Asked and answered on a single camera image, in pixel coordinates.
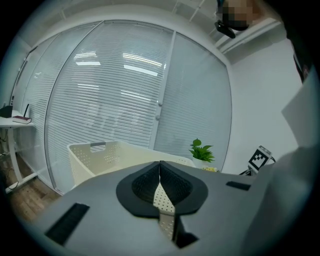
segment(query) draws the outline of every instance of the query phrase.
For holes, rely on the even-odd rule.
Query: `white horizontal blinds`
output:
[[[23,71],[21,72],[21,76],[14,87],[13,95],[13,110],[20,112],[22,115],[24,114],[25,110],[22,109],[22,102],[25,97],[25,92],[27,90],[28,82],[33,74],[33,71],[40,60],[42,54],[45,52],[47,47],[52,43],[56,36],[53,36],[46,41],[42,42],[38,45],[38,47],[32,51],[29,56],[27,57],[27,63]],[[33,143],[29,140],[28,143],[24,134],[26,131],[24,129],[14,129],[14,141],[16,146],[19,148],[20,154],[24,157],[25,154],[28,155],[28,152],[33,147]]]
[[[48,156],[59,190],[74,185],[68,144],[121,140],[149,146],[172,34],[144,23],[106,22],[70,56],[47,116]]]
[[[213,145],[221,170],[231,128],[231,91],[226,67],[209,51],[177,34],[154,150],[192,158],[196,138]]]
[[[54,39],[55,39],[55,36],[47,39],[46,41],[39,44],[38,47],[29,54],[27,58],[27,63],[21,73],[19,81],[17,82],[14,88],[13,110],[19,111],[20,113],[24,111],[24,109],[22,109],[22,102],[24,99],[24,95],[27,89],[29,79],[31,78],[33,71],[39,59],[41,58],[42,54],[45,52],[47,47],[51,44],[51,42]]]
[[[22,145],[31,143],[30,150],[23,155],[39,176],[48,183],[51,179],[44,153],[44,129],[50,94],[62,66],[95,24],[83,25],[60,33],[39,59],[25,91],[22,111],[29,104],[29,116],[35,128],[21,129],[21,139],[25,140]]]

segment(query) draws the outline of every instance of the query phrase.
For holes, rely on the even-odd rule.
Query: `green plant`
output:
[[[192,146],[192,150],[189,150],[189,151],[192,153],[194,158],[207,161],[209,163],[211,163],[212,161],[215,161],[214,160],[215,157],[212,155],[212,152],[208,150],[212,146],[207,145],[204,147],[200,147],[201,140],[198,138],[196,138],[190,146]]]

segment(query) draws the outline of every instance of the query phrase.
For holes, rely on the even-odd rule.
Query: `yellow object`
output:
[[[217,168],[215,168],[215,167],[203,167],[202,169],[209,171],[209,172],[214,172],[214,173],[217,172]]]

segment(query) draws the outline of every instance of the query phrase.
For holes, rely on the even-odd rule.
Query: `wooden floor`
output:
[[[17,162],[22,177],[32,172],[21,157],[17,155]],[[10,156],[2,157],[0,167],[5,173],[7,186],[17,182],[12,168]],[[60,197],[37,177],[7,194],[14,212],[26,221],[33,221],[46,207]]]

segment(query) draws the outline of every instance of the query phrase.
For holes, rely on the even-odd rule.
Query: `desk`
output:
[[[13,110],[12,116],[22,116],[18,111]],[[22,128],[22,127],[34,127],[35,124],[30,122],[28,124],[23,124],[19,122],[14,122],[12,117],[11,118],[3,118],[0,117],[0,128],[7,130],[7,139],[9,144],[9,153],[12,161],[12,167],[14,169],[14,173],[16,176],[16,179],[18,180],[16,183],[12,184],[11,186],[7,187],[5,189],[6,193],[9,193],[12,189],[15,189],[16,187],[20,187],[22,184],[26,183],[27,181],[31,180],[32,178],[36,177],[36,173],[32,173],[29,176],[22,178],[17,158],[16,158],[16,151],[15,151],[15,140],[14,140],[14,129],[15,128]]]

